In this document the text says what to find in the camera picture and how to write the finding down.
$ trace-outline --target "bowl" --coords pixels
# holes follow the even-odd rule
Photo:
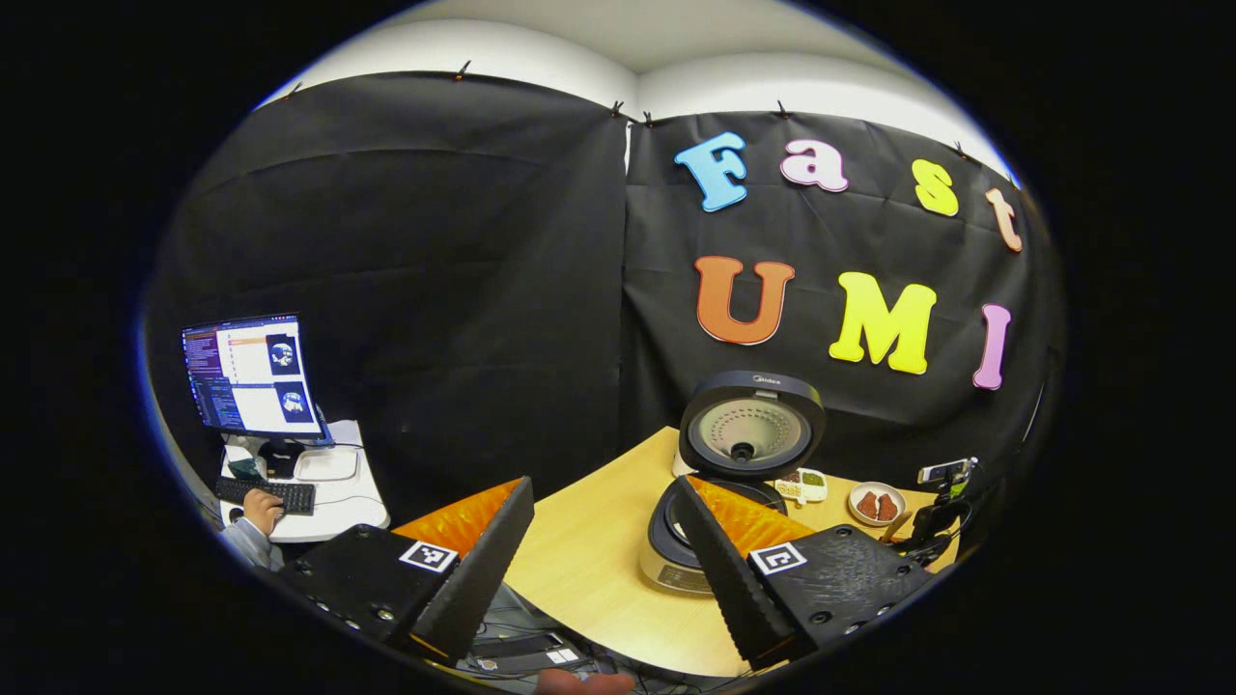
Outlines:
[[[889,498],[892,500],[892,503],[896,505],[897,507],[897,511],[896,513],[892,514],[892,518],[890,518],[889,521],[879,521],[868,517],[858,511],[858,503],[863,500],[863,497],[868,492],[875,495],[876,500],[879,500],[881,495],[887,495]],[[854,490],[850,490],[848,501],[849,501],[850,513],[854,514],[854,518],[857,518],[858,521],[860,521],[866,526],[889,526],[890,523],[896,521],[899,516],[901,516],[901,512],[906,511],[906,498],[901,496],[901,492],[897,492],[896,487],[892,487],[891,485],[885,485],[883,482],[860,482],[855,485]]]

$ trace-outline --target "letter f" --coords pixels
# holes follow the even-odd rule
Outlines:
[[[747,142],[743,142],[742,137],[733,132],[723,132],[695,147],[687,147],[674,157],[675,163],[687,167],[703,190],[702,205],[706,213],[714,213],[747,198],[747,188],[730,182],[726,176],[747,178],[747,164],[734,152],[743,147],[747,147]],[[717,150],[724,150],[721,157],[713,157],[712,153]]]

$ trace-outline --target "letter u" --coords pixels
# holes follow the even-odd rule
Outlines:
[[[760,310],[750,323],[735,322],[729,314],[734,277],[743,272],[743,263],[727,256],[703,256],[696,260],[700,271],[700,299],[696,318],[700,328],[722,343],[758,345],[781,325],[785,286],[794,277],[794,268],[785,263],[760,262],[753,268],[764,284],[760,287]]]

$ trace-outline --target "black curtain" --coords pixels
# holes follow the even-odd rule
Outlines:
[[[387,73],[253,111],[194,179],[147,346],[198,474],[218,435],[179,329],[297,312],[328,419],[360,420],[392,522],[522,475],[538,496],[617,444],[623,119],[534,85]]]
[[[747,197],[705,211],[705,193],[675,157],[726,132]],[[824,190],[789,181],[780,169],[786,143],[816,140],[836,147],[848,187]],[[952,178],[958,211],[946,216],[920,203],[912,163],[927,160]],[[1014,209],[1022,250],[1001,237],[991,203],[999,189]],[[758,345],[719,341],[696,318],[701,256],[743,263],[730,314],[756,317],[761,281],[753,266],[786,263],[781,323]],[[927,370],[894,371],[837,360],[847,292],[838,276],[874,276],[891,309],[910,283],[936,292],[927,331]],[[695,387],[711,373],[745,369],[779,372],[819,390],[828,424],[812,465],[855,480],[915,487],[929,464],[978,456],[986,480],[1005,471],[1041,407],[1063,354],[1063,294],[1058,260],[1041,216],[989,166],[934,140],[854,119],[775,113],[701,114],[633,127],[627,178],[623,255],[623,376],[619,448],[679,419]],[[975,388],[986,335],[983,305],[1010,310],[1004,383]]]

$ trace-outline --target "finger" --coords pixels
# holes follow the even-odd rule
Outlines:
[[[533,695],[581,695],[583,683],[572,673],[562,669],[545,669],[536,678]]]
[[[624,673],[595,673],[583,681],[583,695],[627,695],[635,689],[635,679]]]

